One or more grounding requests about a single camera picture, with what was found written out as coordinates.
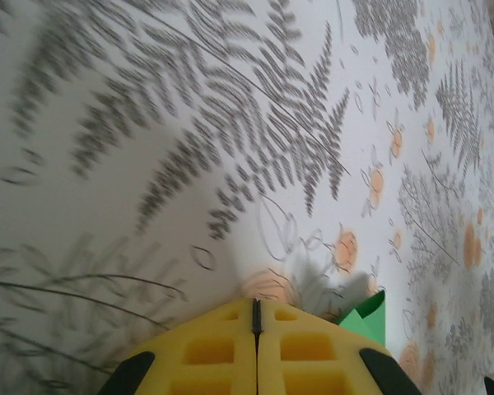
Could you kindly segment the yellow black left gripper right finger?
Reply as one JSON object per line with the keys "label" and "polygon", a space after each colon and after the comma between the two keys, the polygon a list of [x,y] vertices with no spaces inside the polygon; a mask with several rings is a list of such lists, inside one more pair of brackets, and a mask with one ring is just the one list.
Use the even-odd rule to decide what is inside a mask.
{"label": "yellow black left gripper right finger", "polygon": [[257,395],[416,395],[416,385],[378,342],[259,300]]}

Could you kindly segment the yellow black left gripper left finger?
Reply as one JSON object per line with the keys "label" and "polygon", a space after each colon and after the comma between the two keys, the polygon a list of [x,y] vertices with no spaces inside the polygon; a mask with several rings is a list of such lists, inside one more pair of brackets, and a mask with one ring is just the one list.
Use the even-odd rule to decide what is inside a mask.
{"label": "yellow black left gripper left finger", "polygon": [[258,301],[224,304],[135,347],[100,395],[258,395]]}

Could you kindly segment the green cloth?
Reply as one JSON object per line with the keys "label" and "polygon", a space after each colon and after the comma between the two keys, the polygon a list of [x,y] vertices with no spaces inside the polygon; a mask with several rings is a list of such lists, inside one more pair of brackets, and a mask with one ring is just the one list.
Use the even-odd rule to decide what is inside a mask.
{"label": "green cloth", "polygon": [[386,345],[385,291],[374,294],[361,302],[337,321],[341,328]]}

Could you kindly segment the floral patterned table cover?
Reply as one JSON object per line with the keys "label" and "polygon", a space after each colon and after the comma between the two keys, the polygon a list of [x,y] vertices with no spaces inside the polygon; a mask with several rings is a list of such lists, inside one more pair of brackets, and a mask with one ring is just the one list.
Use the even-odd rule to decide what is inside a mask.
{"label": "floral patterned table cover", "polygon": [[494,0],[0,0],[0,395],[381,290],[418,393],[487,395]]}

